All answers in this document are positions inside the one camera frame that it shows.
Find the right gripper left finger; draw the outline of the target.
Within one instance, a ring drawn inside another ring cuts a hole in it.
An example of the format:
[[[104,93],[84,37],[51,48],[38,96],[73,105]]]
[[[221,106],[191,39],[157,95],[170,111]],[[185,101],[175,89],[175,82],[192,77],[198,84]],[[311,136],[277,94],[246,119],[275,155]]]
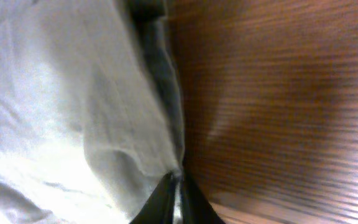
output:
[[[172,224],[176,185],[173,173],[164,175],[130,224]]]

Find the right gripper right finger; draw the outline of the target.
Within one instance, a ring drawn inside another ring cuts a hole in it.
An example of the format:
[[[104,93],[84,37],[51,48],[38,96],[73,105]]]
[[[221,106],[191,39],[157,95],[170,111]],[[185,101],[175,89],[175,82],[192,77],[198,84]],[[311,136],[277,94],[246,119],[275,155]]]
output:
[[[189,174],[180,188],[183,224],[225,224]]]

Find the khaki green shorts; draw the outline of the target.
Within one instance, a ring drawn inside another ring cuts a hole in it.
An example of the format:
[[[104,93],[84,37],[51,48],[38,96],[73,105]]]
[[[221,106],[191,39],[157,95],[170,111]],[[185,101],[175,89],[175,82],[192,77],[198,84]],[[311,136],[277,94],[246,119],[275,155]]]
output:
[[[0,1],[0,223],[130,223],[181,171],[169,1]]]

